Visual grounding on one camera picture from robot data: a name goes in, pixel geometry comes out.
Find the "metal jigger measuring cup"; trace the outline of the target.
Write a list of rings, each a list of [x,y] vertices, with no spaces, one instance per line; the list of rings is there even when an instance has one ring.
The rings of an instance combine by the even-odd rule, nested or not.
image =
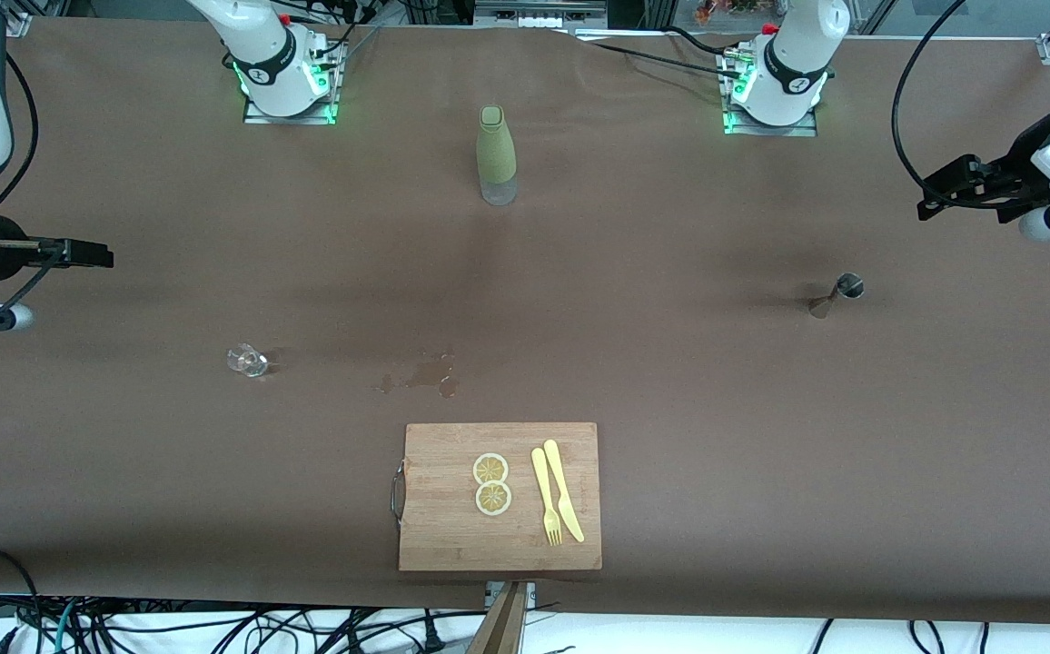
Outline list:
[[[853,299],[860,298],[863,293],[865,293],[865,282],[863,282],[862,277],[853,272],[841,273],[828,291],[828,294],[808,302],[808,314],[813,318],[826,319],[836,303],[840,301],[853,301]]]

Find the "small clear glass shaker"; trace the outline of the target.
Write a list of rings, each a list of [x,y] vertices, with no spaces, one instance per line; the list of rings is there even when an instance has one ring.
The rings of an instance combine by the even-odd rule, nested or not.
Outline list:
[[[261,377],[271,367],[271,362],[262,352],[245,342],[240,343],[239,346],[227,349],[226,363],[229,370],[238,372],[248,378]]]

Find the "orange and green object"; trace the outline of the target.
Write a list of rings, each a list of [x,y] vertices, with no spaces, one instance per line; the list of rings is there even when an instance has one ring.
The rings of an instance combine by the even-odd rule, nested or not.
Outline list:
[[[697,0],[692,16],[696,25],[751,17],[773,10],[774,0]]]

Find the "brown table mat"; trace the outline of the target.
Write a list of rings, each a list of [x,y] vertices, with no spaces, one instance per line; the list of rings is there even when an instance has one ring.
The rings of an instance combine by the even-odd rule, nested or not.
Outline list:
[[[1050,621],[1050,242],[916,218],[911,48],[845,42],[817,138],[739,138],[704,73],[382,28],[316,128],[244,124],[207,24],[36,21],[3,212],[116,267],[0,334],[0,550],[52,595],[476,606],[398,569],[406,425],[592,421],[603,563],[538,587],[566,611]]]

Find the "green sleeved glass bottle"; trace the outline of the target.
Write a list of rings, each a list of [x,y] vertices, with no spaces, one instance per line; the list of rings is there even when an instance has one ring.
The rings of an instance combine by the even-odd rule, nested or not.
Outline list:
[[[496,104],[480,109],[476,142],[480,194],[492,206],[505,206],[517,197],[517,159],[513,138],[504,109]]]

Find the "wooden cutting board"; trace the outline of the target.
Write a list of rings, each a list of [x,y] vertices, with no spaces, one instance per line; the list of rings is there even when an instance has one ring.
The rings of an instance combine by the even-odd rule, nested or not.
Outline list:
[[[572,506],[586,541],[578,542],[560,513],[562,543],[550,546],[530,463],[533,448],[554,440]],[[512,503],[500,516],[483,516],[474,495],[472,463],[484,452],[507,459]],[[559,489],[550,473],[551,499]],[[556,574],[593,571],[603,563],[598,483],[598,427],[594,422],[422,423],[406,428],[401,463],[398,567],[432,574]]]

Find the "grey electronics box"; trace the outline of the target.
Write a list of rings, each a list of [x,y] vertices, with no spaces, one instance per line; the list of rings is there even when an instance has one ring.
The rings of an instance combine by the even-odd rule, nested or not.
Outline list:
[[[474,0],[472,25],[558,30],[608,29],[607,0]]]

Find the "yellow plastic knife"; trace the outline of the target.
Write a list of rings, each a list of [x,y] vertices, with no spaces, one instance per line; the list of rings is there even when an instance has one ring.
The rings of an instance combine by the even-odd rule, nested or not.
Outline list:
[[[545,451],[546,459],[549,460],[550,470],[553,473],[554,480],[556,481],[559,489],[558,499],[558,511],[562,521],[565,522],[567,530],[570,531],[572,537],[578,542],[586,541],[586,535],[583,533],[583,529],[580,528],[579,518],[572,506],[572,500],[570,497],[570,488],[566,481],[565,469],[563,469],[563,463],[559,450],[559,444],[554,440],[546,440],[543,442],[543,451]]]

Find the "yellow plastic fork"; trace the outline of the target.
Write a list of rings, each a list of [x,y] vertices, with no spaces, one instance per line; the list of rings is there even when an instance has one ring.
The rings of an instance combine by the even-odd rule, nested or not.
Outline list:
[[[530,463],[532,463],[543,505],[543,530],[545,530],[550,546],[559,546],[562,543],[562,533],[560,516],[551,499],[549,461],[541,448],[533,448],[533,451],[530,452]]]

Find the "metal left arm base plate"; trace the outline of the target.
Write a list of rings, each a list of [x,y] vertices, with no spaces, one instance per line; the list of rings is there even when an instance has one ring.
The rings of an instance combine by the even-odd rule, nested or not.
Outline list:
[[[754,80],[755,67],[752,63],[752,54],[729,48],[723,54],[717,54],[715,59],[719,71],[738,73],[736,78],[721,75],[718,80],[721,100],[723,100],[726,134],[778,138],[815,138],[818,134],[816,111],[818,103],[811,104],[804,117],[797,123],[790,125],[761,123],[760,120],[749,114],[746,106],[737,103],[737,91],[746,90],[747,83]]]

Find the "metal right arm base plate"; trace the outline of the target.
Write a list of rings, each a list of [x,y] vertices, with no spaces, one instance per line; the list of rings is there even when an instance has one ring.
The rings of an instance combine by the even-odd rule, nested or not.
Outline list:
[[[247,124],[334,125],[339,114],[340,94],[345,77],[346,44],[326,44],[322,35],[314,37],[316,49],[304,58],[294,57],[274,78],[272,85],[256,83],[254,77],[234,64],[245,96],[243,122]]]

